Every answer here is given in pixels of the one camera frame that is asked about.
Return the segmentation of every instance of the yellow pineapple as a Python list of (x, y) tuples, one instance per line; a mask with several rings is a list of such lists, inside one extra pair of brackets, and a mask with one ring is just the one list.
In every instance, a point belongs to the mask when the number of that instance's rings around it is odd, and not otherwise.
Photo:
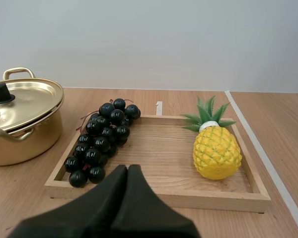
[(192, 125), (183, 128), (199, 132), (193, 147), (193, 163), (197, 171), (207, 179), (224, 179), (233, 175), (241, 165), (240, 148), (234, 137), (224, 127), (235, 121), (221, 120), (229, 103), (213, 114), (215, 96), (205, 104), (198, 98), (200, 116), (184, 114)]

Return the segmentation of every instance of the wooden tray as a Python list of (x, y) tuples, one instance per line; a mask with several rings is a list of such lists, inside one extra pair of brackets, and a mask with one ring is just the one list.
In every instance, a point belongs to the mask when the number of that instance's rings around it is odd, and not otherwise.
[[(140, 164), (148, 184), (171, 207), (263, 213), (270, 197), (237, 127), (228, 130), (240, 145), (242, 166), (234, 175), (213, 181), (196, 171), (192, 153), (197, 133), (182, 129), (184, 125), (182, 117), (142, 116), (134, 121), (127, 143), (105, 166), (107, 175), (120, 164)], [(45, 183), (51, 197), (74, 199), (95, 186), (73, 188), (68, 182), (63, 163), (79, 135), (78, 131)]]

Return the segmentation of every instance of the pot handle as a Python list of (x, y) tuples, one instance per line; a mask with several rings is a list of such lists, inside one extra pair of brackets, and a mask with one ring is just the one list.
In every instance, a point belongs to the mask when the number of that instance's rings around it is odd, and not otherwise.
[(28, 68), (18, 67), (18, 68), (11, 68), (11, 69), (6, 70), (3, 73), (3, 80), (8, 80), (10, 74), (13, 74), (13, 73), (22, 73), (22, 72), (27, 72), (27, 73), (29, 73), (29, 75), (31, 76), (31, 78), (35, 78), (34, 73), (31, 70), (29, 70)]
[(34, 128), (27, 130), (25, 132), (26, 132), (25, 134), (20, 135), (20, 136), (12, 136), (12, 135), (8, 134), (6, 131), (0, 129), (0, 137), (5, 140), (11, 141), (11, 142), (16, 142), (16, 143), (22, 142), (22, 141), (26, 140), (30, 135), (33, 134)]

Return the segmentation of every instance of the gold pot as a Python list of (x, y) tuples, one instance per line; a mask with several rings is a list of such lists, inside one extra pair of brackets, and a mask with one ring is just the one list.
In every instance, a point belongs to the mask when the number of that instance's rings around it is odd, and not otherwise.
[[(31, 78), (9, 79), (28, 72)], [(59, 108), (62, 87), (51, 80), (35, 78), (27, 68), (12, 68), (0, 82), (0, 166), (32, 159), (49, 149), (62, 133)]]

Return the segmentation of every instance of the table surface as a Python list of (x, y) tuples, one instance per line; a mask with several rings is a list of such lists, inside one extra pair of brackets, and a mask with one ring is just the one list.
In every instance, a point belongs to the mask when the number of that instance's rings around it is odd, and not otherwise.
[[(224, 92), (65, 89), (61, 107), (64, 132), (47, 152), (30, 161), (0, 167), (0, 238), (6, 237), (20, 220), (61, 206), (70, 200), (51, 199), (44, 183), (71, 141), (80, 117), (95, 111), (110, 99), (135, 102), (144, 115), (155, 115), (163, 101), (163, 115), (197, 112), (197, 96), (216, 95), (215, 107), (227, 103)], [(232, 93), (233, 98), (261, 142), (276, 171), (298, 205), (298, 94)], [(204, 238), (298, 238), (298, 227), (232, 107), (233, 118), (254, 159), (272, 203), (265, 214), (175, 208), (192, 219)]]

